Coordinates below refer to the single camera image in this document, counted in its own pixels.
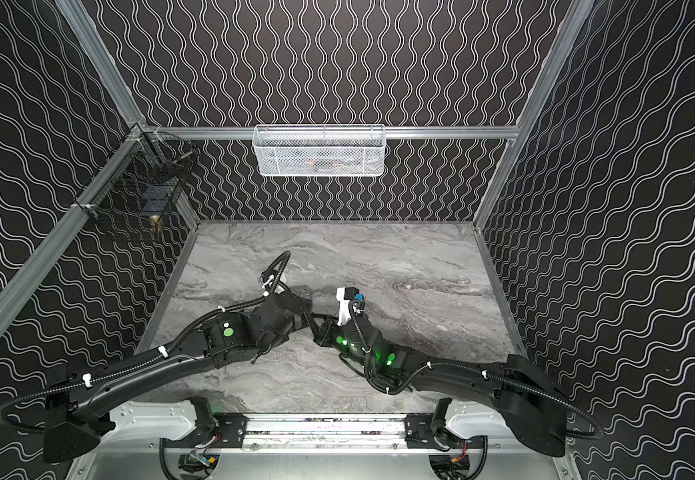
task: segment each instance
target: cable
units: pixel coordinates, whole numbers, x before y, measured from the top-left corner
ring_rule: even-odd
[[[419,375],[419,373],[423,372],[425,369],[430,369],[432,370],[434,366],[448,366],[460,370],[467,370],[469,372],[475,373],[477,375],[482,375],[484,379],[495,379],[500,382],[502,382],[505,385],[511,386],[515,389],[520,389],[523,390],[524,392],[532,393],[533,395],[546,398],[550,400],[551,402],[554,402],[563,408],[565,408],[569,412],[576,413],[577,415],[581,416],[584,418],[592,427],[593,431],[592,432],[577,432],[575,430],[565,430],[565,435],[568,437],[572,438],[601,438],[603,437],[603,426],[601,423],[595,419],[590,413],[586,412],[585,410],[579,408],[575,404],[571,403],[568,399],[563,398],[561,396],[553,395],[552,393],[546,392],[544,389],[540,389],[538,387],[529,385],[528,383],[521,382],[520,380],[516,379],[511,379],[506,376],[499,375],[498,373],[490,372],[489,370],[483,370],[476,368],[472,365],[466,364],[466,363],[461,363],[457,362],[456,360],[435,360],[431,362],[427,362],[424,365],[420,366],[418,369],[414,370],[413,372],[410,373],[409,376],[406,377],[406,379],[403,379],[402,382],[400,382],[400,385],[396,386],[396,388],[391,389],[390,387],[382,387],[381,385],[377,384],[373,378],[372,378],[372,370],[371,370],[371,356],[369,355],[369,352],[371,351],[369,346],[366,344],[366,341],[363,338],[363,332],[361,331],[360,326],[358,325],[357,322],[357,314],[355,312],[355,307],[357,305],[360,305],[361,303],[358,302],[358,300],[353,300],[350,302],[348,306],[348,311],[351,316],[351,320],[353,321],[353,324],[355,326],[355,330],[358,332],[358,337],[361,339],[361,344],[364,346],[364,356],[363,356],[363,376],[366,378],[366,380],[369,382],[369,385],[372,386],[373,389],[377,390],[378,392],[385,393],[387,395],[398,395],[400,392],[405,390],[410,382]]]
[[[278,283],[280,282],[280,276],[284,274],[284,269],[286,268],[286,264],[289,263],[289,258],[291,257],[291,252],[289,250],[286,250],[283,254],[278,255],[278,258],[273,260],[273,263],[270,264],[262,274],[264,278],[267,278],[269,275],[273,273],[273,270],[275,267],[278,267],[278,270],[275,272],[275,276],[273,277],[272,283],[270,283],[270,288],[267,290],[268,292],[275,292],[275,289],[278,287]]]
[[[166,466],[166,438],[161,438],[158,442],[158,460],[160,460],[160,471],[168,480],[181,480],[181,478],[171,475],[168,466]]]
[[[463,480],[475,480],[475,478],[477,478],[478,475],[481,475],[483,467],[485,467],[487,464],[487,454],[489,453],[489,437],[484,435],[481,436],[481,438],[483,439],[483,453],[481,454],[481,459],[478,462],[478,466],[473,471],[473,473],[467,475],[465,478],[463,478]]]
[[[204,451],[201,453],[201,455],[206,455],[206,451],[209,448],[217,445],[217,442],[219,442],[221,438],[222,438],[222,433],[219,432],[219,430],[218,430],[218,433],[216,435],[214,435],[214,441],[208,447],[204,448]]]
[[[352,365],[350,364],[350,362],[347,360],[347,357],[344,356],[342,353],[340,353],[340,360],[342,360],[342,363],[344,363],[345,365],[347,365],[347,368],[349,368],[350,370],[353,370],[353,372],[357,373],[357,374],[358,374],[359,376],[361,376],[362,378],[364,378],[364,379],[366,378],[366,375],[364,375],[363,372],[362,372],[361,370],[358,370],[357,368],[355,368],[354,366],[352,366]]]
[[[324,319],[324,320],[334,320],[334,321],[337,321],[340,318],[336,315],[330,315],[328,313],[311,313],[310,316],[312,316],[313,318],[320,318],[320,319]]]
[[[498,373],[490,372],[489,370],[483,370],[486,374],[487,379],[498,380],[505,385],[509,385],[515,389],[523,390],[524,392],[532,393],[536,396],[547,398],[551,402],[557,403],[569,412],[576,413],[587,421],[587,423],[592,426],[592,432],[577,432],[576,430],[566,430],[565,434],[567,437],[572,438],[602,438],[603,437],[603,426],[597,418],[593,417],[589,412],[579,408],[575,404],[571,403],[567,398],[563,398],[558,395],[553,395],[552,393],[546,392],[543,389],[529,385],[528,383],[521,382],[520,380],[511,379],[506,376],[499,375]]]
[[[458,472],[457,470],[459,469],[464,469],[463,467],[456,468],[457,466],[457,461],[461,460],[462,458],[465,457],[465,455],[469,456],[469,452],[467,452],[467,443],[465,443],[463,449],[465,450],[465,454],[460,456],[459,458],[453,459],[449,463],[449,471],[448,472],[440,472],[436,470],[435,468],[433,469],[433,473],[436,474],[438,478],[441,480],[475,480],[479,475],[481,475],[481,472],[483,471],[483,467],[486,466],[487,464],[487,454],[489,450],[489,437],[487,436],[480,436],[483,440],[483,454],[481,454],[481,458],[478,462],[478,465],[476,466],[476,469],[473,470],[473,473],[470,475],[466,475],[464,473]]]
[[[199,327],[200,324],[203,322],[219,315],[222,312],[231,312],[235,310],[243,310],[245,308],[248,308],[250,306],[255,306],[259,305],[260,303],[264,302],[266,300],[266,297],[262,296],[260,298],[254,299],[254,300],[249,300],[248,302],[241,302],[237,303],[235,305],[231,305],[228,307],[225,307],[224,309],[217,309],[217,310],[212,310],[211,312],[205,313],[204,315],[200,316],[197,320],[194,320],[190,325],[186,326],[179,334],[171,340],[169,343],[164,345],[166,352],[168,354],[171,354],[173,351],[175,351],[179,345],[184,341],[185,338],[196,328]],[[157,362],[160,362],[160,360],[163,360],[165,357],[163,356],[160,351],[154,351],[152,357],[148,358],[147,360],[142,360],[141,362],[135,363],[134,365],[130,367],[126,367],[121,370],[116,370],[114,372],[110,373],[105,373],[104,375],[94,377],[92,379],[89,379],[89,382],[93,383],[100,383],[100,382],[107,382],[112,379],[117,379],[122,376],[126,376],[129,373],[136,372],[138,370],[141,370],[145,367],[148,367],[150,365],[154,365]],[[25,423],[20,423],[20,422],[15,422],[11,420],[8,417],[8,410],[15,405],[19,403],[24,403],[28,400],[33,400],[34,398],[41,398],[41,397],[48,397],[48,396],[53,396],[57,395],[60,393],[66,393],[70,392],[75,389],[80,389],[80,388],[85,388],[86,387],[86,382],[85,380],[77,380],[76,382],[68,383],[67,385],[62,385],[62,386],[55,386],[55,387],[49,387],[43,390],[38,390],[33,393],[28,393],[23,396],[18,396],[14,397],[10,400],[7,400],[6,402],[2,403],[0,405],[0,424],[14,428],[16,431],[21,432],[21,433],[33,433],[36,435],[41,435],[44,433],[45,429],[43,427],[38,427],[38,426],[32,426],[32,425],[26,425]]]

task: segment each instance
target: metal rail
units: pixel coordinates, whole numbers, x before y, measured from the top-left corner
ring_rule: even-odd
[[[545,101],[553,91],[555,81],[566,63],[566,59],[572,51],[577,35],[582,30],[585,21],[587,20],[595,0],[574,0],[572,5],[569,5],[569,10],[563,20],[563,24],[558,29],[558,34],[555,36],[553,46],[547,55],[545,65],[529,94],[529,100],[526,102],[523,112],[519,118],[520,133],[503,153],[502,159],[497,164],[496,172],[492,177],[487,188],[486,194],[481,200],[476,216],[473,222],[479,228],[486,225],[487,219],[491,214],[496,200],[502,193],[502,188],[507,183],[510,173],[518,161],[518,157],[529,139],[534,125],[539,120],[539,115],[542,113]]]
[[[83,52],[99,74],[99,79],[110,93],[112,101],[118,108],[121,117],[129,127],[136,124],[144,124],[144,115],[139,109],[134,97],[131,95],[121,72],[115,66],[112,56],[104,46],[102,37],[99,36],[96,24],[83,6],[82,0],[56,0],[59,11],[64,15],[67,24],[78,38]]]
[[[88,187],[78,196],[79,204],[90,204],[118,167],[127,158],[128,152],[138,145],[141,134],[138,128],[123,140],[107,164],[92,179]],[[35,248],[27,261],[10,279],[0,293],[0,338],[22,311],[27,301],[41,285],[48,272],[88,221],[88,215],[79,206],[70,206],[54,228]]]
[[[177,263],[174,264],[174,270],[169,275],[166,288],[164,288],[163,293],[160,295],[158,304],[155,305],[155,310],[153,310],[152,315],[150,315],[150,321],[144,328],[144,333],[142,334],[142,338],[139,340],[139,344],[137,345],[137,349],[134,351],[134,354],[142,353],[150,349],[150,344],[155,337],[155,332],[158,331],[160,322],[163,320],[163,315],[168,309],[169,302],[171,302],[171,297],[174,295],[174,291],[177,290],[179,279],[182,277],[182,271],[188,264],[190,252],[193,250],[193,246],[195,246],[195,240],[197,238],[198,229],[192,229],[188,234],[188,239],[182,246],[182,251],[179,253]]]
[[[496,267],[489,253],[486,239],[483,238],[483,234],[477,226],[475,227],[475,233],[478,252],[481,254],[483,265],[487,269],[487,275],[489,276],[489,282],[494,291],[494,297],[499,307],[499,312],[502,313],[502,320],[504,320],[505,327],[507,328],[507,336],[510,337],[510,342],[513,344],[515,353],[520,356],[526,356],[526,347],[523,345],[523,340],[521,340],[521,336],[518,333],[518,324],[515,323],[515,317],[513,317],[513,312],[510,310],[510,303],[507,301],[507,296],[502,288],[502,282],[499,280],[499,275],[496,273]]]
[[[185,140],[251,140],[254,127],[150,127],[146,131],[163,132]],[[517,127],[385,127],[388,140],[434,140],[508,138],[519,135]]]

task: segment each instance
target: gray marble surface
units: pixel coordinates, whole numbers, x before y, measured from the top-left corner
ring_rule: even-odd
[[[171,340],[219,305],[256,298],[257,276],[291,251],[286,283],[310,293],[314,312],[336,315],[338,286],[357,286],[386,339],[456,360],[492,362],[511,352],[505,324],[469,224],[204,224],[155,335]],[[255,365],[181,379],[140,399],[207,396],[241,412],[428,412],[440,395],[374,391],[316,346],[309,330]]]

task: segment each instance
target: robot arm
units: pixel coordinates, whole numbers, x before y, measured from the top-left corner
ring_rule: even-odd
[[[261,273],[260,283],[266,290],[262,297],[208,312],[171,342],[123,362],[95,369],[65,367],[50,387],[0,405],[0,423],[20,432],[44,435],[46,462],[75,458],[93,450],[103,437],[120,436],[122,425],[134,422],[122,418],[124,413],[118,411],[132,398],[195,373],[234,362],[253,363],[287,341],[293,331],[309,325],[315,343],[337,349],[342,361],[366,378],[372,388],[387,395],[416,388],[482,403],[502,414],[515,437],[536,452],[563,456],[567,436],[602,435],[602,427],[594,418],[570,403],[552,380],[522,357],[511,355],[504,363],[458,362],[384,340],[363,312],[363,295],[354,288],[339,289],[339,316],[312,314],[312,302],[291,293],[280,281],[289,255],[284,252]],[[251,307],[255,307],[251,313],[240,312]],[[315,318],[323,322],[318,326]],[[15,405],[42,397],[46,398],[45,427],[8,417],[8,410]],[[177,428],[170,439],[203,432],[206,439],[214,431],[208,402],[193,404],[189,428]],[[436,417],[443,418],[446,408],[442,401]],[[117,412],[116,418],[111,419],[112,411]],[[567,411],[588,420],[594,431],[566,430]],[[438,425],[435,440],[441,446],[454,447],[463,440],[460,437]]]
[[[558,386],[524,357],[509,355],[506,362],[480,364],[431,356],[385,340],[363,312],[365,300],[358,289],[339,289],[337,299],[353,311],[319,316],[323,323],[315,332],[315,343],[339,350],[342,361],[374,389],[396,395],[411,387],[481,403],[499,412],[523,445],[547,456],[563,456],[567,436],[601,435],[595,419],[569,403]],[[588,419],[595,430],[566,430],[567,410]],[[456,447],[461,441],[441,433],[438,440],[444,445]]]

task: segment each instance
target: wall panel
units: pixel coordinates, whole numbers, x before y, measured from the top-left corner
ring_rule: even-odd
[[[0,0],[0,291],[127,131],[54,2]]]
[[[507,125],[569,0],[84,0],[151,124]]]
[[[102,366],[134,353],[174,269],[187,229],[160,244],[117,244],[87,224],[0,339],[0,404],[46,386],[64,362]],[[15,409],[44,421],[43,399]],[[0,478],[62,479],[70,462],[44,463],[42,436],[0,426]]]
[[[505,143],[389,140],[381,177],[274,178],[259,175],[250,142],[208,141],[187,191],[206,220],[468,221]]]
[[[596,2],[484,235],[583,478],[695,478],[695,2]]]

